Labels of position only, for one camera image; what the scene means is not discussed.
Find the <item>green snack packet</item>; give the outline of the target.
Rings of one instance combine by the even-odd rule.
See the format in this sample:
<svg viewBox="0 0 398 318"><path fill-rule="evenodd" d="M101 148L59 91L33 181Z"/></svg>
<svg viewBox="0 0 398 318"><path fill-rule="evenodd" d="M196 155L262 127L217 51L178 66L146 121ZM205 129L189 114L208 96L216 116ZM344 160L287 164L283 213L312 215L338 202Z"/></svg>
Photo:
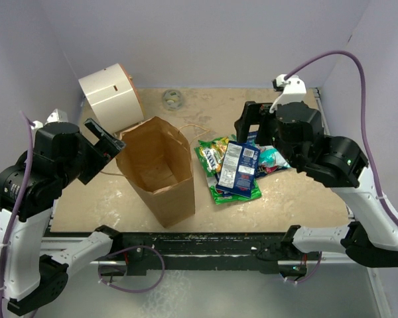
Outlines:
<svg viewBox="0 0 398 318"><path fill-rule="evenodd" d="M261 190L259 189L259 186L256 181L253 182L251 189L251 197L248 198L217 189L216 186L218 184L219 178L220 178L220 172L218 172L217 174L213 175L210 178L206 177L210 193L212 194L212 197L217 205L223 203L235 202L235 201L251 201L254 199L259 199L262 196Z"/></svg>

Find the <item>blue chips bag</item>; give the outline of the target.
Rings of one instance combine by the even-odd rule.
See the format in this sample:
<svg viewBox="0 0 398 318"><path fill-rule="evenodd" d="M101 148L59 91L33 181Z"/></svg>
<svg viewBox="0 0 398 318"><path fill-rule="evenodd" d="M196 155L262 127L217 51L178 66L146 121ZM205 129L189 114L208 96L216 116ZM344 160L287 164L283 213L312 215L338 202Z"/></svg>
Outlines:
<svg viewBox="0 0 398 318"><path fill-rule="evenodd" d="M257 131L249 132L249 134L247 136L247 143L255 144L256 138L257 138Z"/></svg>

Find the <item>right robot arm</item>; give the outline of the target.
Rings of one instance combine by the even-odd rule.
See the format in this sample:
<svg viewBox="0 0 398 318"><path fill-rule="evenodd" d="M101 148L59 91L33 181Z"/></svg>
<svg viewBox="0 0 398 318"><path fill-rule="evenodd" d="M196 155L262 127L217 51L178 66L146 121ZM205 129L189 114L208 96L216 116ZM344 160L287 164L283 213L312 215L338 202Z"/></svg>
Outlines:
<svg viewBox="0 0 398 318"><path fill-rule="evenodd" d="M245 142L258 125L255 143L271 145L298 173L333 191L353 214L347 225L331 228L291 226L282 252L297 259L309 252L336 252L368 268L398 268L398 224L387 215L387 200L376 192L373 172L360 146L344 136L325 134L320 111L303 102L280 105L247 101L234 123Z"/></svg>

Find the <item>teal snack packet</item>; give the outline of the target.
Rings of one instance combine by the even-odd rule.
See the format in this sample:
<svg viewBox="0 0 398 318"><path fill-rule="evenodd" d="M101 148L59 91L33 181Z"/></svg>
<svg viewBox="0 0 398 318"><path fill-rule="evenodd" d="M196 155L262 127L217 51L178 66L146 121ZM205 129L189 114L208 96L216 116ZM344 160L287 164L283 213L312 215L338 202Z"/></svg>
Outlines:
<svg viewBox="0 0 398 318"><path fill-rule="evenodd" d="M259 165L264 168L277 167L280 169L287 169L291 166L282 157L280 152L272 146L259 146Z"/></svg>

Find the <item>green yellow candy packet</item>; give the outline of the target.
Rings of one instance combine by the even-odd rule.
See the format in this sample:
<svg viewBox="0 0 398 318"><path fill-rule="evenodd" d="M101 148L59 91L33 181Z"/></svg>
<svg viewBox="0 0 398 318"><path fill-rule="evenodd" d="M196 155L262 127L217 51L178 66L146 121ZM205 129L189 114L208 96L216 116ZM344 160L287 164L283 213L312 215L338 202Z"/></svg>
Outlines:
<svg viewBox="0 0 398 318"><path fill-rule="evenodd" d="M234 134L218 137L211 141L198 141L199 146L194 148L194 151L207 178L221 171L229 141L235 141Z"/></svg>

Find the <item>brown paper bag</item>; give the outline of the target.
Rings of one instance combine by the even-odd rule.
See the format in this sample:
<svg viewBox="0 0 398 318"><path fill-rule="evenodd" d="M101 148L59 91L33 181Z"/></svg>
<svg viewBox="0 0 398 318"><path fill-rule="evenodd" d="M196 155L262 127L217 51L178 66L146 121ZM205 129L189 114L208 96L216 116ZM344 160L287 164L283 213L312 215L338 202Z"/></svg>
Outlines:
<svg viewBox="0 0 398 318"><path fill-rule="evenodd" d="M150 214L166 229L194 216L194 168L192 143L209 133L201 132L192 139L185 137L183 127L153 117L118 132L126 147L116 156L118 176L130 190L123 211L133 217Z"/></svg>

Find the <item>red snack packet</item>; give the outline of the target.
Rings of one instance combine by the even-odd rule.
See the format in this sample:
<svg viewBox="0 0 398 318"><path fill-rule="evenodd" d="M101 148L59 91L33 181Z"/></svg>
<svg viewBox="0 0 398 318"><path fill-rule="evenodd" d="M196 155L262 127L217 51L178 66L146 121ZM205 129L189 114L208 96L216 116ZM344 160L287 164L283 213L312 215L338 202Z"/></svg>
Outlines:
<svg viewBox="0 0 398 318"><path fill-rule="evenodd" d="M273 166L273 167L266 167L266 166L259 166L255 176L257 178L261 178L263 176L266 176L272 172L275 172L278 170L278 166Z"/></svg>

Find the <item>dark blue cookie packet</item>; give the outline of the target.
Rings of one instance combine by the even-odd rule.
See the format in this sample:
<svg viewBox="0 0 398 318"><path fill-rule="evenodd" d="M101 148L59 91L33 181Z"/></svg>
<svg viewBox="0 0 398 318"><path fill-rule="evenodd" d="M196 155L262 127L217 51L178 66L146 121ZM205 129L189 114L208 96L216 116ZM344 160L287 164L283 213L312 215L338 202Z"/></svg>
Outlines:
<svg viewBox="0 0 398 318"><path fill-rule="evenodd" d="M216 189L251 199L259 156L258 148L229 141Z"/></svg>

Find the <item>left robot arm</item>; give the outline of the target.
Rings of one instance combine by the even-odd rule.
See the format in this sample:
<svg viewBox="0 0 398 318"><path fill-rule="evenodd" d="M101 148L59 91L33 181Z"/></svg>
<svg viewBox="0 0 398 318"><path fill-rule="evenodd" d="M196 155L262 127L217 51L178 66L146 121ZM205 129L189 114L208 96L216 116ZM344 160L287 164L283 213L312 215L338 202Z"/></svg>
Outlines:
<svg viewBox="0 0 398 318"><path fill-rule="evenodd" d="M105 225L61 252L40 251L64 189L74 180L89 183L125 148L93 119L85 126L96 143L75 124L45 124L30 134L17 162L0 173L0 313L32 313L54 301L90 262L123 253L122 234Z"/></svg>

